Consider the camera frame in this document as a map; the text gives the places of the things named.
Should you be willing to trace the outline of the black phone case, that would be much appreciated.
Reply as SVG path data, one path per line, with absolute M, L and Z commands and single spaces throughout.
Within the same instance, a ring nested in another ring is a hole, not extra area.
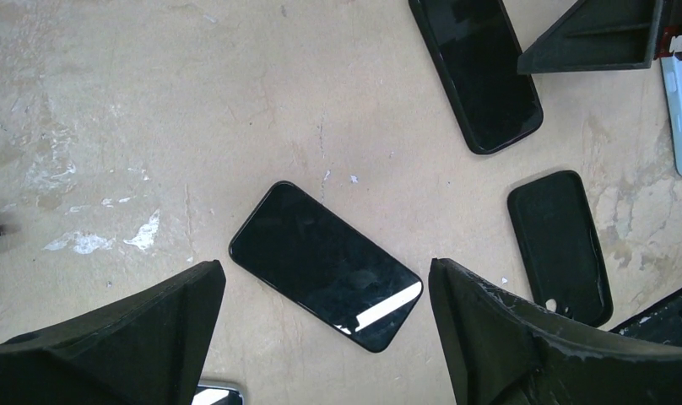
M 506 205 L 533 301 L 590 327 L 605 324 L 614 306 L 581 177 L 556 171 L 512 190 Z
M 544 112 L 503 2 L 411 1 L 409 7 L 469 149 L 490 155 L 537 131 Z

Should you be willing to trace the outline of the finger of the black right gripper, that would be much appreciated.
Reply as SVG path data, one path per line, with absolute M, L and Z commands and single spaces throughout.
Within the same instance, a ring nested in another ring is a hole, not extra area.
M 517 60 L 520 74 L 649 68 L 657 50 L 663 3 L 575 2 Z

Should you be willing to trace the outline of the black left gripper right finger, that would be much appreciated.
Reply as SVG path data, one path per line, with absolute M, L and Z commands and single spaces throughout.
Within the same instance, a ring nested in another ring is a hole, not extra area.
M 430 302 L 458 404 L 682 404 L 682 347 L 570 320 L 434 259 Z

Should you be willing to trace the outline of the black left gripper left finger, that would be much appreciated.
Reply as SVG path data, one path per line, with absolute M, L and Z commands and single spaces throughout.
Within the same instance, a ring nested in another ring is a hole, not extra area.
M 0 344 L 0 404 L 189 404 L 225 274 L 200 262 L 148 289 Z

